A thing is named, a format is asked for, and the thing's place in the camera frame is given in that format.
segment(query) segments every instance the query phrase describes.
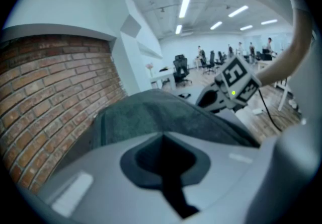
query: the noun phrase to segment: desk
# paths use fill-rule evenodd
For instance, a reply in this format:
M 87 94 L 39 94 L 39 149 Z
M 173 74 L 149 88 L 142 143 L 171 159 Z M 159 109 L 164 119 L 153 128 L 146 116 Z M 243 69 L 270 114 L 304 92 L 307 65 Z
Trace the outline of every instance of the desk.
M 269 60 L 269 61 L 258 61 L 258 71 L 261 70 L 262 68 L 266 67 L 267 65 L 271 64 L 274 60 Z M 284 90 L 284 93 L 283 93 L 283 96 L 282 96 L 282 99 L 280 101 L 280 104 L 278 106 L 278 111 L 281 111 L 282 110 L 282 107 L 285 103 L 285 100 L 286 100 L 286 97 L 287 97 L 287 93 L 290 92 L 290 88 L 289 86 L 286 84 L 284 85 L 283 82 L 275 82 L 274 84 L 274 87 L 279 87 L 279 88 L 282 88 Z
M 158 80 L 166 80 L 166 79 L 170 80 L 171 90 L 174 91 L 176 89 L 176 82 L 175 82 L 175 78 L 173 76 L 172 70 L 166 70 L 166 71 L 156 73 L 155 75 L 153 75 L 153 77 L 150 78 L 150 82 L 154 83 Z

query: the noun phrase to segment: cable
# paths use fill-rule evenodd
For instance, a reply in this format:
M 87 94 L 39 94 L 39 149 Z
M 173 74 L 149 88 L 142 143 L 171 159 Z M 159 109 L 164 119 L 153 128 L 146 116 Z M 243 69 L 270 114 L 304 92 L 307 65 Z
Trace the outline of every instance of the cable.
M 272 119 L 271 114 L 270 114 L 270 112 L 268 111 L 268 108 L 266 107 L 266 104 L 265 104 L 265 101 L 264 101 L 263 95 L 262 95 L 262 93 L 261 93 L 261 90 L 260 90 L 260 89 L 258 89 L 258 91 L 260 92 L 260 96 L 261 96 L 262 101 L 263 101 L 263 103 L 264 103 L 264 106 L 265 106 L 265 109 L 266 109 L 266 111 L 267 111 L 267 114 L 268 114 L 268 116 L 270 117 L 270 120 L 272 121 L 273 125 L 277 128 L 277 130 L 279 130 L 280 132 L 282 132 L 282 130 L 281 130 L 281 129 L 280 129 L 280 128 L 275 124 L 274 120 Z

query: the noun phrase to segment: office chair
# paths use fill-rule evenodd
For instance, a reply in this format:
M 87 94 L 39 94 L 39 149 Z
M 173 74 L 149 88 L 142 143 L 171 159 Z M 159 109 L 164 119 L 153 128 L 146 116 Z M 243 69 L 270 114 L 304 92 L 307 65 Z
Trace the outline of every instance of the office chair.
M 176 59 L 173 61 L 173 64 L 176 67 L 176 72 L 173 74 L 176 84 L 184 83 L 183 86 L 186 86 L 186 82 L 190 82 L 192 84 L 191 80 L 185 79 L 185 77 L 189 74 L 187 61 L 188 60 L 186 58 Z
M 212 68 L 215 67 L 215 53 L 213 52 L 213 50 L 210 52 L 210 61 L 209 61 L 209 65 L 206 65 L 208 70 L 205 71 L 204 73 L 210 73 L 210 72 L 215 72 Z
M 185 58 L 185 56 L 183 54 L 175 56 L 175 60 L 183 59 L 183 58 Z
M 259 51 L 256 51 L 256 59 L 257 60 L 261 60 L 262 59 L 261 53 Z

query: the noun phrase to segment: fluorescent light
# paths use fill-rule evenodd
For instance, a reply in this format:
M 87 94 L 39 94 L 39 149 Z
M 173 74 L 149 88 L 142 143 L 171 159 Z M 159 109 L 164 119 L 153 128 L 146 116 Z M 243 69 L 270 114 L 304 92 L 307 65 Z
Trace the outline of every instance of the fluorescent light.
M 277 19 L 274 20 L 269 20 L 269 21 L 265 21 L 265 22 L 261 22 L 261 25 L 267 25 L 267 24 L 272 24 L 272 23 L 276 23 Z
M 252 28 L 253 26 L 252 25 L 247 25 L 245 27 L 242 27 L 240 30 L 243 31 L 243 30 L 247 30 L 247 29 L 250 29 Z
M 189 2 L 190 0 L 182 0 L 179 18 L 185 17 Z
M 221 24 L 222 24 L 222 22 L 219 21 L 218 23 L 215 23 L 213 26 L 211 26 L 210 29 L 213 30 L 213 29 L 217 28 Z
M 240 9 L 237 9 L 236 11 L 232 12 L 230 15 L 228 15 L 229 17 L 234 17 L 235 15 L 239 14 L 240 12 L 244 11 L 248 9 L 248 6 L 243 6 Z
M 176 34 L 179 34 L 181 32 L 182 25 L 178 25 L 176 29 Z

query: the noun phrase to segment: red brick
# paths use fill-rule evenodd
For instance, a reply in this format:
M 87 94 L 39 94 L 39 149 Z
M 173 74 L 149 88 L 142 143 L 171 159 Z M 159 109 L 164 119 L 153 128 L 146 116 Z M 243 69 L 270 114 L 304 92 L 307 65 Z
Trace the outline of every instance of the red brick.
M 93 102 L 96 102 L 100 97 L 101 96 L 99 93 L 95 93 L 95 94 L 89 96 L 88 100 L 90 101 L 90 103 L 93 103 Z
M 102 47 L 102 40 L 87 38 L 83 40 L 83 46 Z
M 75 68 L 82 65 L 89 65 L 92 64 L 92 61 L 90 59 L 81 59 L 81 60 L 75 60 L 70 61 L 66 63 L 67 68 Z
M 19 106 L 19 110 L 21 113 L 25 113 L 27 110 L 31 109 L 38 103 L 42 102 L 46 98 L 52 96 L 55 94 L 55 89 L 54 87 L 49 87 L 47 89 L 44 89 L 33 96 L 29 97 L 26 99 L 24 102 L 22 102 Z
M 99 48 L 98 47 L 90 47 L 90 52 L 99 52 Z
M 12 146 L 10 148 L 10 150 L 6 153 L 3 163 L 6 169 L 10 169 L 10 167 L 12 166 L 13 162 L 15 161 L 15 159 L 17 158 L 18 154 L 19 154 L 19 150 L 17 149 L 17 147 Z
M 38 43 L 38 46 L 40 49 L 51 48 L 51 47 L 64 47 L 64 46 L 68 46 L 68 42 L 60 41 L 60 40 L 46 41 L 46 42 Z
M 95 57 L 107 57 L 109 56 L 106 53 L 86 53 L 86 58 L 95 58 Z
M 85 109 L 86 107 L 88 107 L 90 104 L 88 101 L 82 101 L 80 103 L 78 103 L 76 106 L 74 106 L 73 108 L 69 109 L 67 112 L 65 112 L 60 120 L 63 124 L 67 123 L 68 121 L 70 121 L 74 116 L 76 116 L 80 111 L 82 111 L 83 109 Z
M 114 89 L 115 89 L 115 87 L 108 86 L 107 88 L 100 91 L 100 96 L 103 97 L 103 96 L 109 94 L 110 92 L 112 92 Z
M 49 67 L 50 73 L 60 72 L 60 71 L 63 71 L 65 69 L 66 68 L 65 68 L 65 64 L 64 63 L 58 63 L 58 64 L 55 64 L 55 65 L 51 65 Z
M 20 117 L 17 109 L 8 112 L 3 117 L 4 127 L 9 128 Z
M 65 90 L 66 88 L 68 88 L 70 86 L 71 86 L 71 82 L 70 82 L 69 79 L 64 80 L 64 81 L 61 81 L 61 82 L 55 84 L 55 88 L 56 88 L 56 91 L 57 92 L 60 92 L 62 90 Z
M 74 60 L 85 59 L 86 58 L 84 53 L 73 54 L 73 55 L 71 55 L 71 57 Z
M 24 168 L 46 141 L 47 137 L 44 133 L 41 133 L 39 136 L 33 139 L 30 145 L 27 146 L 22 155 L 19 157 L 19 165 Z
M 100 76 L 100 77 L 94 78 L 94 83 L 95 84 L 98 84 L 98 83 L 101 83 L 102 81 L 111 79 L 112 77 L 113 77 L 112 74 L 108 73 L 108 74 L 106 74 L 104 76 Z
M 66 47 L 63 49 L 64 53 L 80 53 L 80 52 L 88 52 L 89 49 L 87 47 Z
M 11 86 L 10 86 L 10 84 L 1 87 L 1 89 L 0 89 L 0 101 L 2 101 L 10 93 L 11 93 Z
M 110 86 L 112 84 L 112 80 L 107 80 L 107 81 L 104 81 L 104 82 L 101 82 L 101 86 L 102 88 L 105 88 L 107 86 Z
M 108 48 L 100 48 L 100 52 L 111 53 L 110 49 Z
M 62 105 L 64 107 L 64 109 L 69 109 L 70 107 L 74 106 L 76 103 L 78 103 L 78 98 L 77 96 L 73 96 L 67 100 L 65 100 Z
M 17 183 L 20 176 L 21 176 L 22 170 L 18 167 L 18 165 L 14 165 L 13 169 L 10 172 L 10 176 L 12 180 Z
M 49 159 L 39 171 L 39 174 L 36 178 L 37 182 L 43 184 L 48 179 L 49 175 L 54 170 L 56 164 L 59 162 L 62 156 L 62 151 L 58 150 L 49 157 Z
M 92 105 L 90 105 L 86 112 L 91 115 L 95 110 L 97 110 L 99 107 L 101 107 L 102 105 L 104 105 L 107 102 L 107 98 L 106 97 L 102 97 L 100 98 L 97 102 L 93 103 Z
M 70 46 L 81 46 L 82 39 L 83 39 L 83 37 L 81 37 L 81 36 L 66 37 L 66 40 L 69 42 Z
M 86 89 L 86 88 L 91 87 L 91 86 L 94 85 L 94 80 L 93 79 L 87 80 L 85 82 L 82 82 L 81 85 L 82 85 L 83 89 Z
M 28 53 L 28 52 L 32 52 L 32 51 L 36 51 L 38 48 L 37 48 L 37 45 L 36 44 L 29 44 L 29 45 L 25 45 L 25 46 L 21 46 L 19 48 L 19 53 L 22 54 L 22 53 Z
M 14 90 L 17 90 L 37 79 L 43 78 L 48 75 L 48 71 L 46 69 L 40 69 L 38 71 L 33 71 L 25 76 L 18 78 L 17 80 L 12 82 L 12 86 Z
M 8 62 L 5 61 L 0 63 L 0 73 L 6 72 L 8 70 L 9 70 Z
M 16 141 L 17 148 L 23 150 L 32 138 L 31 133 L 29 131 L 25 131 Z
M 19 75 L 20 75 L 20 71 L 18 67 L 2 74 L 0 76 L 0 86 L 4 85 L 5 83 L 11 81 L 14 78 L 17 78 Z
M 45 163 L 48 157 L 49 155 L 45 152 L 45 150 L 40 151 L 40 153 L 38 153 L 36 158 L 33 160 L 32 167 L 34 169 L 39 169 Z
M 16 92 L 0 102 L 0 116 L 26 97 L 24 91 Z
M 49 137 L 52 137 L 61 128 L 62 128 L 62 123 L 59 121 L 59 119 L 56 119 L 45 128 L 45 133 Z
M 45 86 L 48 86 L 58 81 L 72 77 L 74 75 L 76 75 L 74 69 L 65 70 L 56 74 L 51 74 L 50 76 L 44 78 L 44 83 L 45 83 Z
M 25 74 L 38 69 L 38 64 L 36 61 L 29 62 L 20 66 L 21 74 Z
M 18 48 L 7 50 L 6 52 L 1 53 L 0 62 L 3 62 L 4 60 L 15 57 L 17 55 L 18 55 Z
M 80 73 L 85 73 L 85 72 L 88 72 L 90 69 L 87 65 L 85 66 L 80 66 L 78 68 L 76 68 L 76 73 L 77 74 L 80 74 Z
M 109 57 L 106 57 L 106 58 L 93 58 L 92 62 L 93 62 L 93 64 L 110 63 L 111 59 Z
M 68 61 L 68 60 L 71 60 L 70 55 L 59 55 L 59 56 L 55 56 L 55 57 L 49 57 L 49 58 L 45 58 L 45 59 L 40 60 L 39 61 L 39 66 L 40 67 L 45 67 L 45 66 L 65 62 L 65 61 Z
M 73 132 L 74 137 L 78 138 L 81 136 L 82 133 L 89 127 L 89 124 L 83 123 L 78 128 L 75 129 Z
M 79 93 L 82 90 L 82 87 L 80 85 L 78 86 L 74 86 L 74 87 L 70 87 L 58 94 L 56 94 L 55 96 L 53 96 L 50 101 L 51 103 L 55 106 L 58 103 L 66 100 L 67 98 L 69 98 L 70 96 L 75 95 L 76 93 Z
M 89 95 L 92 95 L 93 93 L 96 93 L 98 92 L 99 90 L 102 89 L 102 86 L 101 85 L 95 85 L 95 86 L 92 86 L 84 91 L 82 91 L 81 93 L 78 94 L 78 98 L 80 100 L 83 100 L 85 99 L 86 97 L 88 97 Z
M 45 116 L 37 121 L 29 128 L 32 135 L 38 134 L 44 127 L 46 127 L 51 121 L 58 117 L 64 111 L 61 105 L 50 110 Z
M 72 123 L 65 125 L 50 139 L 50 142 L 45 146 L 46 151 L 52 153 L 74 129 L 75 126 Z
M 76 126 L 80 125 L 86 118 L 87 118 L 87 113 L 86 111 L 83 111 L 82 113 L 78 114 L 75 118 L 74 118 L 74 124 Z
M 72 77 L 72 78 L 70 78 L 70 80 L 71 80 L 71 83 L 73 85 L 75 85 L 75 84 L 78 84 L 78 83 L 80 83 L 82 81 L 85 81 L 87 79 L 91 79 L 91 78 L 96 77 L 96 76 L 97 75 L 96 75 L 95 72 L 88 72 L 88 73 L 79 74 L 79 75 L 77 75 L 75 77 Z
M 105 74 L 111 73 L 112 70 L 111 69 L 102 69 L 102 70 L 98 70 L 96 71 L 96 74 L 98 76 L 104 76 Z
M 29 96 L 29 95 L 41 90 L 44 87 L 45 86 L 44 86 L 44 83 L 42 82 L 42 80 L 38 80 L 38 81 L 33 82 L 30 85 L 27 85 L 25 87 L 25 91 L 26 91 L 26 94 Z
M 73 143 L 74 143 L 74 139 L 69 137 L 61 144 L 59 148 L 63 153 L 65 153 L 68 151 L 68 149 L 71 147 Z
M 51 108 L 51 104 L 49 100 L 44 101 L 43 103 L 40 103 L 36 107 L 34 107 L 34 113 L 36 117 L 40 117 L 42 114 L 47 112 Z
M 34 183 L 32 183 L 30 190 L 34 194 L 37 194 L 40 188 L 41 188 L 41 186 L 38 183 L 34 182 Z
M 35 177 L 38 170 L 35 170 L 33 167 L 29 167 L 23 174 L 22 178 L 19 181 L 19 184 L 23 187 L 28 188 L 28 186 L 31 184 L 31 181 Z
M 95 65 L 90 65 L 90 70 L 94 71 L 94 70 L 99 70 L 99 69 L 102 69 L 105 67 L 106 67 L 105 64 L 95 64 Z
M 17 137 L 26 127 L 28 127 L 35 120 L 35 116 L 32 112 L 29 112 L 22 116 L 10 129 L 12 137 Z

